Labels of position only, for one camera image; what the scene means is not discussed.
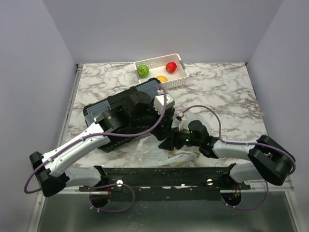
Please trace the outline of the yellow fake lemon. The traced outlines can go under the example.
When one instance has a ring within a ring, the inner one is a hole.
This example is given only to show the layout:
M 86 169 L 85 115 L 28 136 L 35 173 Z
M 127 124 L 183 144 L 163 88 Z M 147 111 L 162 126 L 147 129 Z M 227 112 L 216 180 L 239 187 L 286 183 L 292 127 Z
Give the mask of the yellow fake lemon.
M 167 82 L 167 81 L 168 81 L 168 79 L 167 79 L 165 76 L 162 76 L 162 75 L 157 76 L 156 78 L 157 78 L 161 83 L 164 83 L 164 82 Z

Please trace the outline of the green fake guava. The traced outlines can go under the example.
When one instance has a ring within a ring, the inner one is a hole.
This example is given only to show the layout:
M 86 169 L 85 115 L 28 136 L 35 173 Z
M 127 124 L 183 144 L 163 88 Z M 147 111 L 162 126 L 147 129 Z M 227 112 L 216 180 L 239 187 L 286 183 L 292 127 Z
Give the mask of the green fake guava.
M 146 78 L 149 75 L 149 68 L 147 65 L 140 65 L 137 71 L 140 78 Z

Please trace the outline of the white lemon print plastic bag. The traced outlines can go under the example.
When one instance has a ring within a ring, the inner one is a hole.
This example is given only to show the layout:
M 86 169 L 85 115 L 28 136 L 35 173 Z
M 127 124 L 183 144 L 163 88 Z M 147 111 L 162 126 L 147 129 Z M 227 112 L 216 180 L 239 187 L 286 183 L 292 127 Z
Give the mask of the white lemon print plastic bag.
M 135 157 L 139 167 L 188 167 L 201 155 L 198 148 L 183 146 L 171 151 L 159 148 L 160 141 L 153 135 L 140 140 Z

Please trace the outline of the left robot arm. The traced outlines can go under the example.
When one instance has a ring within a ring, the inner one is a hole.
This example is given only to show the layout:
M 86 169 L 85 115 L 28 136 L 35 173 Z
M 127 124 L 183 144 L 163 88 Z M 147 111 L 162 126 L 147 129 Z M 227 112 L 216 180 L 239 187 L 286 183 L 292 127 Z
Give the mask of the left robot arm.
M 164 140 L 171 130 L 174 104 L 174 99 L 167 93 L 157 94 L 154 98 L 142 91 L 127 95 L 119 105 L 104 111 L 67 143 L 44 154 L 32 153 L 29 159 L 33 173 L 30 176 L 36 177 L 45 197 L 71 186 L 104 190 L 107 179 L 102 168 L 74 169 L 71 165 L 97 148 L 109 152 L 147 133 Z

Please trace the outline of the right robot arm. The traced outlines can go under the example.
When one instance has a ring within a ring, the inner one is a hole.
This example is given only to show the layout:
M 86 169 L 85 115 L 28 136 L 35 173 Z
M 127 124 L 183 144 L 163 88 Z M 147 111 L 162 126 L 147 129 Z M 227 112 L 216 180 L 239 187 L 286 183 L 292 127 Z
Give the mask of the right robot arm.
M 183 146 L 196 146 L 207 158 L 231 158 L 245 160 L 234 165 L 228 174 L 222 177 L 227 189 L 234 189 L 247 180 L 264 179 L 281 186 L 286 177 L 295 170 L 295 158 L 269 136 L 261 136 L 253 142 L 223 142 L 210 136 L 207 128 L 199 121 L 188 123 L 188 130 L 172 128 L 171 134 L 160 145 L 160 149 L 172 151 Z

